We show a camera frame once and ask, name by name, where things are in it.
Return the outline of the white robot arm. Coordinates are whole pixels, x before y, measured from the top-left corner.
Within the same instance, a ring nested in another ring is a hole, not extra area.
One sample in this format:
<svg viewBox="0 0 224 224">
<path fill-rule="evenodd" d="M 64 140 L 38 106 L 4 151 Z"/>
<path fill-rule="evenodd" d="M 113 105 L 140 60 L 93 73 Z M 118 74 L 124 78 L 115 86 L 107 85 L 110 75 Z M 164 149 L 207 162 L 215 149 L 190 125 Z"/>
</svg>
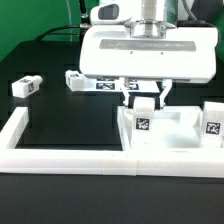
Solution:
<svg viewBox="0 0 224 224">
<path fill-rule="evenodd" d="M 162 83 L 163 103 L 172 84 L 207 83 L 216 73 L 219 32 L 178 24 L 184 0 L 111 0 L 91 10 L 79 68 L 87 77 Z"/>
</svg>

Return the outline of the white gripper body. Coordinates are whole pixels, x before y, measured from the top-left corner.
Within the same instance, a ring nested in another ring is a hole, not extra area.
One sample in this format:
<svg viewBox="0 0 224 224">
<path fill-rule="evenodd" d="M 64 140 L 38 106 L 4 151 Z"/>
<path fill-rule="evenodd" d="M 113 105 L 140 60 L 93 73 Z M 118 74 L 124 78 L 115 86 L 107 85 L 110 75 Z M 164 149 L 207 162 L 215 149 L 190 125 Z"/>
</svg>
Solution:
<svg viewBox="0 0 224 224">
<path fill-rule="evenodd" d="M 88 77 L 207 83 L 216 74 L 215 27 L 178 27 L 162 39 L 133 37 L 124 25 L 94 25 L 85 34 L 79 68 Z"/>
</svg>

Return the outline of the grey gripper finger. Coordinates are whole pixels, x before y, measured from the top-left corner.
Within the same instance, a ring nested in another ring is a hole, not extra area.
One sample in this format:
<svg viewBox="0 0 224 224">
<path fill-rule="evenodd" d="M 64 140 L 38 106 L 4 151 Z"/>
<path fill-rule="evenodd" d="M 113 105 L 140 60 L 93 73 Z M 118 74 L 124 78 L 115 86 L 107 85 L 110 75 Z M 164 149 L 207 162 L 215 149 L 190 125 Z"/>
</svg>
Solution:
<svg viewBox="0 0 224 224">
<path fill-rule="evenodd" d="M 132 98 L 129 92 L 129 79 L 125 77 L 120 77 L 119 78 L 119 88 L 123 93 L 124 100 L 123 104 L 127 108 L 132 107 Z"/>
<path fill-rule="evenodd" d="M 159 106 L 163 108 L 165 106 L 165 99 L 172 88 L 172 80 L 171 79 L 163 79 L 161 81 L 162 91 L 159 96 Z"/>
</svg>

